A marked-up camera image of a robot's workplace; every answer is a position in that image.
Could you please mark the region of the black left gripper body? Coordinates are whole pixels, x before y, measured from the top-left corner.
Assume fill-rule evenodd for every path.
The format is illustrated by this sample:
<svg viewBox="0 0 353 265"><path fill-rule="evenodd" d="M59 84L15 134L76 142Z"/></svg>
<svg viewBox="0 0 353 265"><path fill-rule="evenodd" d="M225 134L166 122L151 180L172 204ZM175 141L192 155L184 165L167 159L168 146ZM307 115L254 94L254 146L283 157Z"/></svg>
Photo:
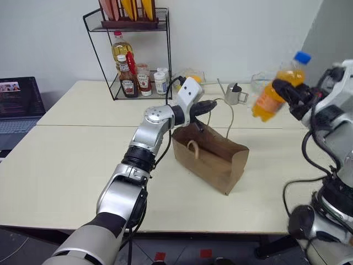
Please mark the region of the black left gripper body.
<svg viewBox="0 0 353 265"><path fill-rule="evenodd" d="M204 107L202 103L195 103L190 108L190 123L194 124L198 132L201 132L201 133L204 131L204 129L203 129L203 126L201 125L201 122L197 119L197 117L203 114L204 114Z"/></svg>

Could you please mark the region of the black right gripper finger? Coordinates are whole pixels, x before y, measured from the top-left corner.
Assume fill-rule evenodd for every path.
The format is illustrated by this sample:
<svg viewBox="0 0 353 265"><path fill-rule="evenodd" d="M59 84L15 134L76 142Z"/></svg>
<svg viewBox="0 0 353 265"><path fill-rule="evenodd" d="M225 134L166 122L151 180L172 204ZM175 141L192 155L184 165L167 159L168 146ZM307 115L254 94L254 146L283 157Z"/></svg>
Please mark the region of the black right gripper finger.
<svg viewBox="0 0 353 265"><path fill-rule="evenodd" d="M275 92L289 105L295 104L298 102L298 94L294 86L290 82L275 79L272 82L272 87Z"/></svg>

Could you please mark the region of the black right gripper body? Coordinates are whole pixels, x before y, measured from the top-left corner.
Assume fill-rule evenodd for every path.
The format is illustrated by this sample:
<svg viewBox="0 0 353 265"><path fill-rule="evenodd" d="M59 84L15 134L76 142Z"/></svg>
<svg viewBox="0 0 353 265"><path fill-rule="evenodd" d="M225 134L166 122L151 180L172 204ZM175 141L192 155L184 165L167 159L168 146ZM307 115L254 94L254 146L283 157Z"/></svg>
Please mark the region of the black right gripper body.
<svg viewBox="0 0 353 265"><path fill-rule="evenodd" d="M291 90L290 100L290 113L297 119L302 120L304 115L311 110L315 102L319 102L323 94L316 88L311 88L302 83Z"/></svg>

